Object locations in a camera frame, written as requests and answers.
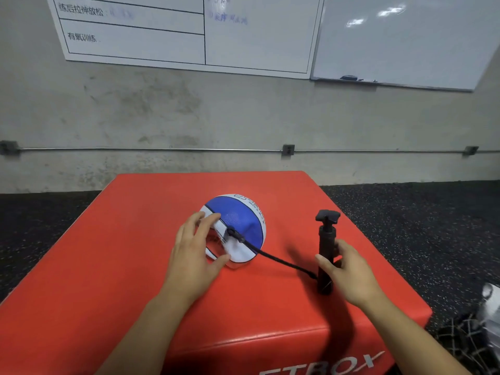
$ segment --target blank whiteboard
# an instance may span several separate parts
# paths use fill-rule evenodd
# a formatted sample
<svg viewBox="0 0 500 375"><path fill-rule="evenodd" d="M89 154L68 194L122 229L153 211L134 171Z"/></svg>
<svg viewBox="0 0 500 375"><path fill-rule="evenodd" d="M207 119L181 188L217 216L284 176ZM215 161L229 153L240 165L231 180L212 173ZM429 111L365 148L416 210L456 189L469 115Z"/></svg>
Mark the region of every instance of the blank whiteboard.
<svg viewBox="0 0 500 375"><path fill-rule="evenodd" d="M309 78L323 0L48 0L67 60Z"/></svg>
<svg viewBox="0 0 500 375"><path fill-rule="evenodd" d="M475 89L500 0L325 0L312 79Z"/></svg>

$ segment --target person's left hand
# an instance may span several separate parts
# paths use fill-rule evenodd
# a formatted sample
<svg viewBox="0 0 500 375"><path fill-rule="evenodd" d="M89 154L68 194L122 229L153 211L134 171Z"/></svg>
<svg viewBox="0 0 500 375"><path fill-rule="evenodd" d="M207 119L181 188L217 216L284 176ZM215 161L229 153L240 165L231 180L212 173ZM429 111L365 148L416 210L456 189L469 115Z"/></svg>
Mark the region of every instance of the person's left hand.
<svg viewBox="0 0 500 375"><path fill-rule="evenodd" d="M230 259L222 255L213 263L205 257L206 238L210 227L221 215L214 213L203 218L204 212L193 214L177 232L176 244L170 254L165 284L160 293L175 295L176 301L189 306L203 295Z"/></svg>

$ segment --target red padded plyo box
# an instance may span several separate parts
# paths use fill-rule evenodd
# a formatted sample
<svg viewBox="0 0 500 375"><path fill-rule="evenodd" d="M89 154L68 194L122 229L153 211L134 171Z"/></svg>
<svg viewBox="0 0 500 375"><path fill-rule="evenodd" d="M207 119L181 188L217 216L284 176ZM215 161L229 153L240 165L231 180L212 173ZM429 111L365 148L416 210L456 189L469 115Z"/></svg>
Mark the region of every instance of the red padded plyo box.
<svg viewBox="0 0 500 375"><path fill-rule="evenodd" d="M113 180L0 305L2 374L91 374L154 297L179 226L239 193L266 219L263 250L317 271L320 209L339 210L304 172L124 174ZM431 310L345 216L338 237L363 255L419 325ZM190 309L168 373L382 374L393 364L366 316L306 274L257 256L224 268Z"/></svg>

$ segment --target gray wall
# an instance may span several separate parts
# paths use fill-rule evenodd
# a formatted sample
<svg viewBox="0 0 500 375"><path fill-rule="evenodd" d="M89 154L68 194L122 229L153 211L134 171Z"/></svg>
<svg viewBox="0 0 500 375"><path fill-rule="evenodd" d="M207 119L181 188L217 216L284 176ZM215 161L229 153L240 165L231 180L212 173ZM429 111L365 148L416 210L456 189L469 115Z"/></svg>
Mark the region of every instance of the gray wall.
<svg viewBox="0 0 500 375"><path fill-rule="evenodd" d="M0 47L0 139L24 147L500 148L499 53L473 94L69 62L46 0L0 0ZM236 170L304 170L318 184L499 179L500 155L26 153L0 158L0 192Z"/></svg>

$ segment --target black rubber floor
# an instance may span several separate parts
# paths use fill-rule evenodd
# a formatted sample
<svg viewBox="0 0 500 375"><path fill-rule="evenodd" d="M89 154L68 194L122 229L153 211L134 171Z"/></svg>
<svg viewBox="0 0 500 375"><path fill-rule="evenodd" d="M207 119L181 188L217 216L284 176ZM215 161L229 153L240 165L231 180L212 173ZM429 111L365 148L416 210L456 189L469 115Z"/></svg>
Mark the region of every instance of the black rubber floor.
<svg viewBox="0 0 500 375"><path fill-rule="evenodd" d="M500 284L500 182L322 189L431 306L429 330ZM97 195L0 195L0 301Z"/></svg>

